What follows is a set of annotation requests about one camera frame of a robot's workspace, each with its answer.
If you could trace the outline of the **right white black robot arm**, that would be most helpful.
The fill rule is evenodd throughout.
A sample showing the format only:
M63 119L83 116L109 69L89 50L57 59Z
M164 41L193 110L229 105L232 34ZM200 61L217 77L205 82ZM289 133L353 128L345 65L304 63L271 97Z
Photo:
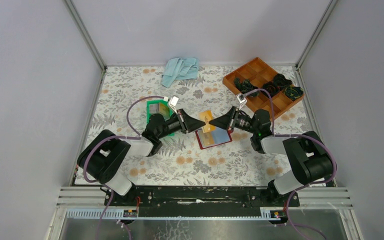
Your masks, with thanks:
M276 136L267 110L258 109L249 116L233 106L228 113L210 120L209 124L229 132L240 129L251 133L250 143L254 151L287 157L290 171L268 184L266 198L273 206L281 205L288 193L334 173L332 159L314 131Z

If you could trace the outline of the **gold VIP card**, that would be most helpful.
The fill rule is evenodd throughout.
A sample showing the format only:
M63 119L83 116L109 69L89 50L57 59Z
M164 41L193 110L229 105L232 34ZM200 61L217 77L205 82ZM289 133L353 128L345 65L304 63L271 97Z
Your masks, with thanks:
M203 149L212 147L216 144L212 132L201 133L199 138Z

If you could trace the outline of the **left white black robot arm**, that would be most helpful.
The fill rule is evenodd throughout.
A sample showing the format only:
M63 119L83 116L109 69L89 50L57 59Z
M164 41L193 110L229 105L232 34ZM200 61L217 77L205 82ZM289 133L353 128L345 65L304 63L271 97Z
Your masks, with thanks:
M152 157L162 147L162 138L175 132L192 133L205 126L205 122L189 116L183 109L178 109L170 118L165 119L156 113L150 116L145 130L139 137L115 135L110 130L103 130L80 154L78 166L91 182L111 189L116 199L124 206L132 204L135 192L133 183L120 169L125 158Z

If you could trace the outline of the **red leather card holder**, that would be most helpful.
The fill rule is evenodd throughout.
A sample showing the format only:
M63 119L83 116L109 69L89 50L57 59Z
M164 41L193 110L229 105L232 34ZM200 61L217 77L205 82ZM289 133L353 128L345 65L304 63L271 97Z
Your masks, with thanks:
M214 131L204 133L202 129L195 131L199 148L201 150L223 145L233 141L231 134L221 128L216 128Z

